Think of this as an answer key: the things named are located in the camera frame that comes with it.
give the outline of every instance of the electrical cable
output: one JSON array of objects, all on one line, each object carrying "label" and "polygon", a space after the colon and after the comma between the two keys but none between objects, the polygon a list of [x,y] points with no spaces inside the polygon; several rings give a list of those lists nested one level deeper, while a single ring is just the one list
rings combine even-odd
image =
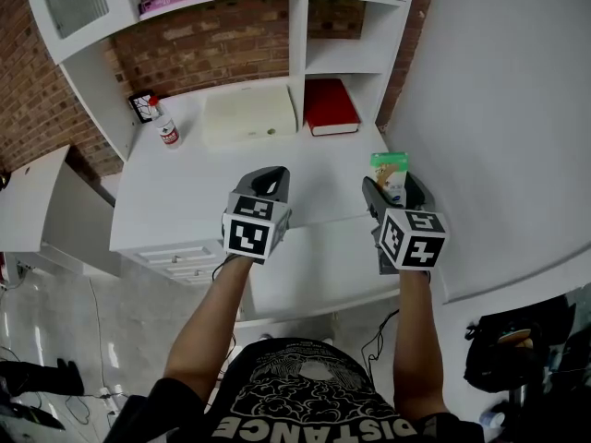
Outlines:
[{"label": "electrical cable", "polygon": [[82,420],[80,420],[79,418],[76,417],[76,415],[72,412],[72,409],[69,408],[69,406],[67,405],[67,403],[69,402],[69,400],[72,398],[72,396],[69,396],[66,399],[66,408],[69,410],[69,412],[72,414],[72,416],[76,419],[76,421],[81,424],[81,425],[88,425],[90,423],[90,408],[89,406],[86,404],[85,401],[83,401],[80,397],[77,396],[78,401],[84,405],[84,407],[86,407],[86,411],[88,412],[86,414],[86,416],[84,417],[84,419],[86,420],[86,422],[82,422]]},{"label": "electrical cable", "polygon": [[[24,266],[22,267],[23,270],[26,270],[27,272],[29,272],[31,270],[31,268],[29,266]],[[7,285],[4,285],[4,283],[2,281],[0,281],[0,287],[2,287],[3,289],[7,290],[7,291],[12,291],[13,289],[17,289],[18,287],[20,287],[22,285],[22,283],[25,281],[25,279],[27,279],[27,272],[23,273],[22,278],[20,279],[20,282],[13,286],[13,287],[8,287]]]},{"label": "electrical cable", "polygon": [[92,296],[94,297],[94,305],[96,308],[96,325],[97,330],[99,331],[99,355],[101,357],[101,382],[103,383],[103,387],[106,388],[107,386],[104,384],[104,362],[103,362],[103,336],[101,334],[101,317],[99,316],[99,301],[96,299],[96,293],[94,293],[94,287],[92,287],[92,281],[89,278],[89,286],[90,291],[92,292]]},{"label": "electrical cable", "polygon": [[5,346],[0,346],[0,349],[3,349],[4,351],[8,351],[9,353],[11,353],[16,358],[16,360],[20,363],[20,359],[18,359],[18,356],[10,348],[6,348]]},{"label": "electrical cable", "polygon": [[110,399],[111,397],[125,397],[126,399],[129,399],[129,396],[127,394],[125,394],[124,392],[117,392],[116,394],[103,394],[103,395],[92,395],[92,394],[84,394],[81,395],[80,397],[92,397],[93,399],[98,399],[100,401],[106,401],[107,399]]},{"label": "electrical cable", "polygon": [[552,371],[549,374],[554,376],[555,374],[562,374],[562,373],[577,373],[581,371],[591,371],[591,367],[579,367],[578,369],[567,369],[565,371]]},{"label": "electrical cable", "polygon": [[18,287],[20,287],[23,282],[25,281],[25,278],[27,277],[27,274],[25,274],[22,279],[20,280],[20,282],[15,285],[14,287],[7,287],[5,285],[2,285],[2,295],[0,295],[0,308],[2,308],[2,301],[4,300],[4,296],[6,295],[6,293],[8,291],[14,291],[15,289],[18,289]]},{"label": "electrical cable", "polygon": [[[42,392],[42,394],[45,396],[45,399],[47,399],[47,401],[49,401],[51,404],[53,404],[52,400],[51,400],[51,399],[50,399],[50,398],[49,398],[49,397],[48,397],[48,396],[47,396],[47,395],[46,395],[44,392]],[[68,422],[69,422],[69,423],[72,425],[72,428],[74,428],[74,430],[76,430],[76,432],[77,432],[77,433],[80,435],[80,437],[81,437],[81,438],[82,438],[84,441],[86,441],[87,443],[90,443],[90,442],[88,441],[88,439],[86,439],[86,437],[84,437],[84,435],[82,434],[82,432],[80,432],[80,430],[79,430],[79,429],[78,429],[78,427],[77,427],[77,426],[74,424],[74,422],[72,422],[72,420],[71,420],[71,419],[70,419],[70,418],[67,416],[67,414],[66,414],[66,413],[63,413],[63,412],[60,410],[59,406],[55,406],[54,408],[55,408],[55,411],[56,411],[57,413],[59,413],[60,415],[62,415],[62,416],[63,416],[63,417],[64,417],[64,418],[65,418],[65,419],[66,419],[66,420],[67,420],[67,421],[68,421]]]},{"label": "electrical cable", "polygon": [[[378,329],[378,333],[376,333],[376,336],[374,336],[371,341],[367,342],[366,344],[363,345],[363,347],[361,348],[361,357],[363,358],[363,366],[366,368],[366,372],[368,373],[368,377],[369,380],[371,381],[371,385],[374,386],[374,382],[373,382],[373,373],[371,371],[371,362],[377,362],[380,359],[380,355],[381,352],[384,349],[384,336],[382,334],[384,328],[386,327],[386,325],[388,324],[388,322],[390,321],[390,318],[394,317],[400,310],[395,310],[394,312],[391,312],[385,319],[384,321],[381,322],[380,328]],[[365,355],[365,349],[371,344],[373,343],[375,340],[378,340],[378,354],[370,354],[366,360],[366,355]]]},{"label": "electrical cable", "polygon": [[[220,264],[217,268],[215,268],[213,270],[213,272],[211,273],[211,282],[215,281],[215,273],[220,270],[223,266],[225,266],[226,264],[228,264],[230,261],[233,261],[234,259],[240,257],[240,255],[235,255],[235,254],[230,254],[226,257],[226,259],[223,261],[222,264]],[[236,347],[236,336],[234,333],[232,333],[232,348],[230,349],[230,351],[228,352],[228,354],[226,355],[224,361],[226,362],[228,359],[230,359],[230,356],[232,355],[232,353],[234,352],[234,349]],[[220,374],[223,376],[225,374],[224,371],[220,370]]]}]

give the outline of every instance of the black shoe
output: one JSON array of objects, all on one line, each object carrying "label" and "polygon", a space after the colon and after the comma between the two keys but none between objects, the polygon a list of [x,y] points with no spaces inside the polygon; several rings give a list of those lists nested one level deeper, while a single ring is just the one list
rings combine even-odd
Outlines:
[{"label": "black shoe", "polygon": [[84,383],[82,382],[82,377],[80,376],[80,372],[74,361],[67,362],[67,372],[71,378],[72,395],[84,395]]}]

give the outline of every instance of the white floor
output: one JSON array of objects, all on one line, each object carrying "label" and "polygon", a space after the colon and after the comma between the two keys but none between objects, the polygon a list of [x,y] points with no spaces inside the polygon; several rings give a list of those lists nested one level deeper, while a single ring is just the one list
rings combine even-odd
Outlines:
[{"label": "white floor", "polygon": [[[17,289],[4,293],[0,303],[0,344],[19,359],[55,366],[56,359],[77,363],[86,393],[100,395],[104,384],[111,392],[147,395],[161,376],[168,350],[177,332],[205,294],[205,290],[184,286],[124,261],[121,279],[91,279],[96,293],[102,345],[94,296],[89,279],[74,275],[52,277],[30,272]],[[334,345],[361,362],[361,347],[374,337],[381,321],[396,308],[384,301],[339,314],[306,321],[288,322],[265,329],[240,329],[239,346],[256,341],[262,333],[272,336],[300,336],[322,339],[334,332]],[[396,320],[384,330],[384,350],[373,366],[376,387],[392,403],[392,358]],[[376,344],[368,350],[376,352]],[[0,350],[0,357],[13,359]],[[119,405],[125,397],[115,397]],[[90,408],[88,425],[78,423],[67,409],[66,397],[42,394],[42,408],[62,422],[66,431],[44,428],[23,420],[2,418],[19,442],[101,442],[108,429],[107,410],[102,401],[82,398]],[[37,406],[35,394],[23,403]],[[76,399],[68,406],[81,421],[86,409]]]}]

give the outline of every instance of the white desk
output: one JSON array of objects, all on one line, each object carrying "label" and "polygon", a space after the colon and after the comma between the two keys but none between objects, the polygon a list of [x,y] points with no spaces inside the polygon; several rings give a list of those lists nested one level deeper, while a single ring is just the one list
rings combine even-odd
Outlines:
[{"label": "white desk", "polygon": [[396,294],[397,276],[378,273],[370,234],[377,224],[361,192],[370,155],[387,150],[378,129],[325,138],[301,131],[210,150],[200,118],[217,90],[227,88],[163,101],[184,139],[178,150],[168,150],[150,124],[140,129],[117,193],[111,249],[168,278],[208,286],[224,258],[217,240],[228,194],[243,175],[282,165],[291,173],[291,230],[253,269],[244,319],[309,316]]},{"label": "white desk", "polygon": [[69,146],[12,173],[0,192],[0,251],[48,272],[119,275],[109,251],[113,207],[65,163]]}]

